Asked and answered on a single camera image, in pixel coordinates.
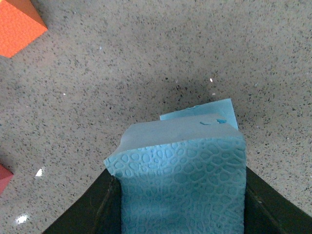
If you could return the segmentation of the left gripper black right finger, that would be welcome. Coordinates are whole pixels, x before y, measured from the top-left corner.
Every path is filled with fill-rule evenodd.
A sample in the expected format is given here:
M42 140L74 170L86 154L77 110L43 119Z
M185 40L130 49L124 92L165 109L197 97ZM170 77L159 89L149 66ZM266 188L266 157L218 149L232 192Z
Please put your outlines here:
M244 210L246 234L310 234L312 217L284 198L250 168Z

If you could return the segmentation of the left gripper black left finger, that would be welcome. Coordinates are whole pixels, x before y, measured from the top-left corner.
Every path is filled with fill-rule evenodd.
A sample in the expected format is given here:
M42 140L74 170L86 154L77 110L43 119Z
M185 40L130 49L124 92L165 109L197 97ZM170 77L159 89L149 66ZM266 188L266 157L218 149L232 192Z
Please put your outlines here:
M104 170L45 234L120 234L121 185Z

